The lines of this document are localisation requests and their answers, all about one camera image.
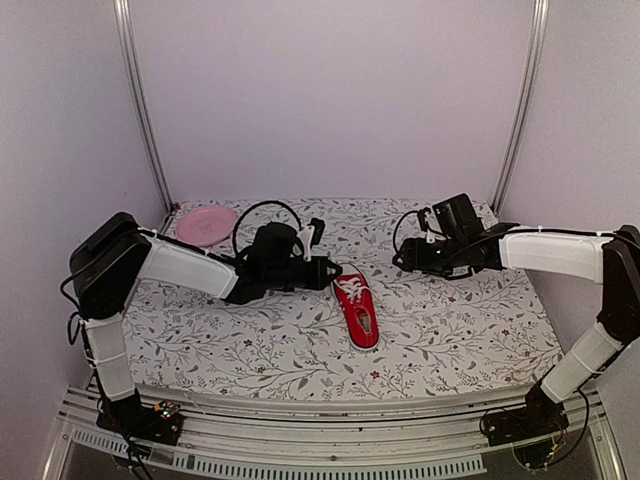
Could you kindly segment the red canvas sneaker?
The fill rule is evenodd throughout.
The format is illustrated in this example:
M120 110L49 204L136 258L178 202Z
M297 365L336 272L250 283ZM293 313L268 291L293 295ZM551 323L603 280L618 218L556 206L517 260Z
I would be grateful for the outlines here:
M350 343L359 351L373 351L379 342L379 327L372 290L355 265L344 263L341 267L343 271L332 288L347 324Z

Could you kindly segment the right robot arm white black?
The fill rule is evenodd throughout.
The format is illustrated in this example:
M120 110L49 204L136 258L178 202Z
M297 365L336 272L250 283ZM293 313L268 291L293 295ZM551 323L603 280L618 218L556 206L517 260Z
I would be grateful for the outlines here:
M639 229L487 226L465 194L412 211L420 234L393 240L393 264L446 280L522 270L551 315L566 353L538 380L517 427L537 436L560 404L602 374L639 337Z

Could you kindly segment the floral patterned table mat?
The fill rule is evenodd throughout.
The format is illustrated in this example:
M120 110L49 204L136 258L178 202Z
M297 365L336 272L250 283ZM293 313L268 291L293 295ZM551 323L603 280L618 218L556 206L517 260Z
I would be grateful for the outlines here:
M320 255L360 269L380 338L355 349L331 289L270 292L245 306L155 281L135 292L123 330L139 385L295 401L431 398L534 383L562 356L527 275L483 271L448 282L392 264L393 240L419 234L408 199L298 199L254 208L231 253L269 221L326 224Z

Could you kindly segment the pink plastic plate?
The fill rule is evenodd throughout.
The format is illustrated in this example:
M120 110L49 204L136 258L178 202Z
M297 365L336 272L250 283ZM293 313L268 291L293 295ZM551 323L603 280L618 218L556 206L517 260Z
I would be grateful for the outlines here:
M224 206L200 207L186 213L176 225L177 238L197 247L209 247L225 240L233 231L236 213Z

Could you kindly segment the front aluminium rail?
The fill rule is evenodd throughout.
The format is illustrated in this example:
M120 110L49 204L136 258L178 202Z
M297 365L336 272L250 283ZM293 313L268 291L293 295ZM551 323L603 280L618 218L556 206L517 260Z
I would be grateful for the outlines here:
M95 387L67 390L45 459L46 479L625 479L595 391L566 401L559 462L534 469L541 438L491 445L488 413L522 405L524 389L373 401L286 401L144 387L142 400L181 405L176 445L145 442L143 465L96 424Z

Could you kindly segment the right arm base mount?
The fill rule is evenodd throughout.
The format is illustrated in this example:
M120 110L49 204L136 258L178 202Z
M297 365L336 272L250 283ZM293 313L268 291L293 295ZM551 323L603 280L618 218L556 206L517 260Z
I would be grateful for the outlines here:
M568 427L563 406L554 407L549 416L526 406L492 408L479 420L479 430L489 445L510 445L516 461L528 470L542 470L551 465Z

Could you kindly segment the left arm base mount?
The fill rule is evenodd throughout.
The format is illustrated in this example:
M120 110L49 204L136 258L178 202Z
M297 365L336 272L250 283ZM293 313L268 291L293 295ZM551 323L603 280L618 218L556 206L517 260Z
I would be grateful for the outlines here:
M128 439L176 446L184 420L179 403L164 400L147 407L134 400L107 402L101 407L96 425Z

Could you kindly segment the right aluminium frame post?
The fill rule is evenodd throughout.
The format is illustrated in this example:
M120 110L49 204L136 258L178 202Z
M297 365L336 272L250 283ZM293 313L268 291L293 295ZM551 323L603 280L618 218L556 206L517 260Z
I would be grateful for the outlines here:
M528 47L515 115L491 201L491 209L496 216L499 216L504 208L509 187L516 170L519 151L524 138L538 71L543 56L549 7L549 0L535 0L533 2L533 15Z

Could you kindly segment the aluminium frame post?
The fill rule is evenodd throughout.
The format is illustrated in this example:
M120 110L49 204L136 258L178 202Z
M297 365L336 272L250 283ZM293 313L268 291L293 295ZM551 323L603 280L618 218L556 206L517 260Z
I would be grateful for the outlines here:
M170 193L169 182L162 165L147 104L135 42L131 2L127 0L114 0L113 7L125 72L128 77L143 147L161 204L165 211L171 213L174 209L174 202Z
M496 216L499 216L504 208L509 187L516 170L519 151L524 138L538 71L543 56L549 7L549 0L535 0L533 2L533 15L528 47L515 115L491 201L491 209Z

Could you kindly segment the left aluminium frame post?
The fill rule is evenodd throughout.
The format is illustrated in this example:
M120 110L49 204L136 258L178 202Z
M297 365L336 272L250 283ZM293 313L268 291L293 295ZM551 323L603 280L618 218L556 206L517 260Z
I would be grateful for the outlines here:
M113 7L125 72L128 77L143 147L161 204L165 211L171 213L174 209L174 202L170 193L169 182L162 165L147 104L135 42L131 2L127 0L114 0Z

